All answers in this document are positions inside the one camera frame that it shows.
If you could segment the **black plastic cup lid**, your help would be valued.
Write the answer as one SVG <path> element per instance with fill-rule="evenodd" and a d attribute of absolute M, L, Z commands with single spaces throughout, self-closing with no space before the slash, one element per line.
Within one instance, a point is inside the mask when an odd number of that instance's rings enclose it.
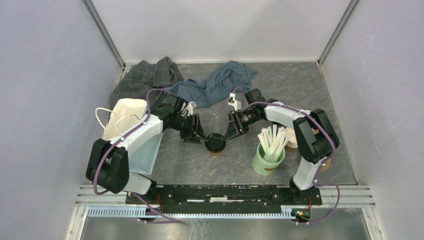
<path fill-rule="evenodd" d="M 220 133 L 211 133 L 207 136 L 207 139 L 208 141 L 204 144 L 208 151 L 221 151 L 226 147 L 225 137 Z"/>

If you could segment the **brown paper coffee cup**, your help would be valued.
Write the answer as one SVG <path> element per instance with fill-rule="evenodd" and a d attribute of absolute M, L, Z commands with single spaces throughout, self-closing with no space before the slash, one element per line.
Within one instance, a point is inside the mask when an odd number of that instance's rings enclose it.
<path fill-rule="evenodd" d="M 212 156 L 217 157 L 217 156 L 220 156 L 220 155 L 223 153 L 223 150 L 220 150 L 220 151 L 209 151 L 209 153 L 210 153 Z"/>

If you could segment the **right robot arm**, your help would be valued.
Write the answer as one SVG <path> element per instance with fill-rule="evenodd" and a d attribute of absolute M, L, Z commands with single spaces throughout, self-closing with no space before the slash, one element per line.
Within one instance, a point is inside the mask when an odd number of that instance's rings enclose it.
<path fill-rule="evenodd" d="M 289 199 L 302 204 L 315 188 L 323 165 L 340 146 L 339 138 L 323 109 L 300 110 L 276 99 L 265 99 L 259 89 L 245 93 L 248 106 L 229 112 L 229 124 L 224 135 L 231 140 L 249 131 L 249 126 L 260 120 L 280 124 L 294 130 L 301 161 L 289 182 Z"/>

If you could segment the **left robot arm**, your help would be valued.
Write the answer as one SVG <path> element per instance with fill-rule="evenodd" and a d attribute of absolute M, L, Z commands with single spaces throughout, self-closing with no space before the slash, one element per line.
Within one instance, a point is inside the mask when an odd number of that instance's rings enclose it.
<path fill-rule="evenodd" d="M 178 131 L 185 143 L 207 142 L 200 117 L 193 113 L 196 106 L 171 94 L 124 133 L 110 140 L 99 138 L 92 146 L 85 177 L 111 193 L 134 192 L 145 204 L 153 203 L 157 190 L 147 175 L 152 173 L 163 132 Z"/>

